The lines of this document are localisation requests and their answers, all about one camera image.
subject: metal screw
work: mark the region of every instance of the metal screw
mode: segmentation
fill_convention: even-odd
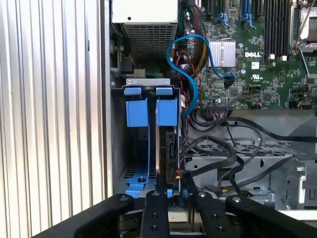
[[[121,197],[119,200],[120,200],[121,202],[124,202],[124,201],[126,201],[126,200],[128,200],[128,199],[129,199],[128,197],[123,196],[123,197]]]
[[[274,198],[275,198],[275,194],[272,193],[272,192],[268,193],[268,196],[269,196],[269,198],[271,198],[271,199],[274,199]]]
[[[158,228],[156,225],[151,226],[151,230],[152,230],[153,232],[157,232],[158,229],[159,229],[159,228]]]
[[[223,227],[217,227],[217,230],[218,230],[219,232],[224,232],[224,228],[223,228]]]
[[[300,5],[307,5],[308,1],[307,0],[299,0],[298,3]]]
[[[160,194],[159,194],[159,192],[154,192],[154,193],[152,193],[152,196],[159,196]]]
[[[303,46],[304,46],[304,43],[299,41],[299,42],[297,42],[297,45],[294,47],[298,48],[298,47],[303,47]]]
[[[200,192],[200,193],[198,193],[198,196],[199,196],[199,197],[206,197],[207,194],[205,194],[204,192]]]
[[[232,201],[234,201],[234,202],[241,202],[241,199],[238,198],[238,197],[233,197],[233,198],[232,198]]]

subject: power supply vent grill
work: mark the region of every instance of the power supply vent grill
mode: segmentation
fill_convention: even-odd
[[[139,58],[164,59],[168,45],[175,37],[177,24],[125,24],[124,27]]]
[[[226,152],[227,150],[222,146],[213,146],[213,145],[199,145],[201,149],[213,150],[213,151],[223,151]],[[250,145],[250,144],[239,144],[235,148],[236,153],[242,154],[243,157],[250,157],[252,156],[253,152],[256,150],[257,145]],[[194,152],[194,156],[199,157],[209,157],[209,155],[201,153],[201,152]],[[258,152],[257,156],[260,157],[285,157],[287,154],[298,154],[298,152],[291,150],[288,148],[288,145],[263,145],[261,150]]]

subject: green circuit board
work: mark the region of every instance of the green circuit board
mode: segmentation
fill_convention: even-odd
[[[231,29],[217,23],[214,17],[205,16],[204,25],[209,41],[223,38],[235,40],[236,66],[219,70],[222,73],[234,73],[237,78],[230,88],[224,89],[223,81],[214,74],[207,63],[201,71],[203,85],[201,108],[209,107],[215,104],[215,101],[221,101],[225,106],[230,99],[239,95],[248,95],[262,102],[263,109],[288,109],[294,108],[295,102],[317,96],[317,79],[307,78],[301,56],[289,57],[288,61],[264,58],[263,17],[254,17],[253,24],[256,29],[252,29],[240,20],[242,9],[240,0],[227,0],[225,8]],[[246,58],[246,52],[260,53],[261,57]],[[316,73],[317,54],[305,57],[305,60],[309,70]],[[245,69],[244,74],[241,74],[241,69]],[[307,101],[305,105],[309,105],[307,109],[317,108],[317,104],[312,101]],[[248,100],[241,101],[236,103],[235,108],[250,109],[252,103]]]

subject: heatsink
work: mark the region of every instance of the heatsink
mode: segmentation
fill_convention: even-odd
[[[211,49],[212,61],[215,67],[235,67],[235,40],[211,40],[209,41],[209,46]]]

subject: bolt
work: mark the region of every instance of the bolt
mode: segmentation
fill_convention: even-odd
[[[124,201],[126,201],[126,200],[128,200],[129,198],[127,197],[127,196],[122,196],[119,200],[121,201],[121,202],[124,202]]]
[[[198,196],[199,196],[199,197],[206,197],[207,194],[205,194],[204,192],[200,192],[200,193],[198,193]]]
[[[234,202],[241,202],[241,199],[239,197],[233,197],[232,201]]]
[[[274,199],[275,198],[275,194],[270,192],[267,194],[269,198]]]
[[[159,196],[159,195],[160,195],[159,192],[156,192],[156,191],[152,193],[152,196]]]
[[[298,3],[300,5],[307,5],[308,1],[307,0],[299,0]]]

